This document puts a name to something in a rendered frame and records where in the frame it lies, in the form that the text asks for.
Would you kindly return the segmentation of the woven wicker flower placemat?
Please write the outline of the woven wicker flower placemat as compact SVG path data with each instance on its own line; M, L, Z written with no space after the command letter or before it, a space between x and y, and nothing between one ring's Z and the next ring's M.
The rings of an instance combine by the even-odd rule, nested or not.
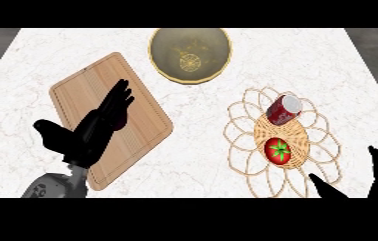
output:
M329 185L342 178L341 143L313 102L300 100L302 112L283 125L267 119L267 108L282 95L271 87L249 88L227 107L227 165L257 198L311 197L316 188L310 174Z

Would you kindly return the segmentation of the wooden cutting board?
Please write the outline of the wooden cutting board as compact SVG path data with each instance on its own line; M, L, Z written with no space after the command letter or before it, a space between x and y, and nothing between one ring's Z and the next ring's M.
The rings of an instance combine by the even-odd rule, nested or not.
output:
M119 52L59 81L49 91L62 126L75 130L91 110L112 136L87 181L103 190L173 132L171 120Z

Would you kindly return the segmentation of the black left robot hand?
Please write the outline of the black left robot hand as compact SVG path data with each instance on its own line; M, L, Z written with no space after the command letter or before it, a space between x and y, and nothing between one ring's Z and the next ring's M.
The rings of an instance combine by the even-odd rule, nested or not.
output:
M44 147L63 155L65 163L75 163L88 169L99 161L113 132L125 127L127 109L133 101L128 81L121 79L74 130L44 119L34 122Z

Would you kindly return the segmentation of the red can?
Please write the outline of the red can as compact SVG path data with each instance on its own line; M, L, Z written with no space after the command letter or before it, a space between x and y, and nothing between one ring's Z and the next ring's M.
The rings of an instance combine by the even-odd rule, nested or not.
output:
M266 116L273 125L283 125L301 113L302 105L294 95L282 95L270 105Z

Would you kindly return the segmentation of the olive bowl with gold rim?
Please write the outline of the olive bowl with gold rim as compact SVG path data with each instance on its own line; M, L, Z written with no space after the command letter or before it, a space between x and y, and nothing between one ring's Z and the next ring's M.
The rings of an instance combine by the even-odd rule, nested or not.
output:
M158 73L173 82L198 85L212 80L232 58L232 41L221 28L159 28L147 54Z

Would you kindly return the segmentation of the red tomato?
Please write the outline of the red tomato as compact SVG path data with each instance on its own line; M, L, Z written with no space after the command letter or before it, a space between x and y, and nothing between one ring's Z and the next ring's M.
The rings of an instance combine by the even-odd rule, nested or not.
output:
M291 148L280 138L270 138L264 144L264 153L269 161L276 165L283 165L291 159Z

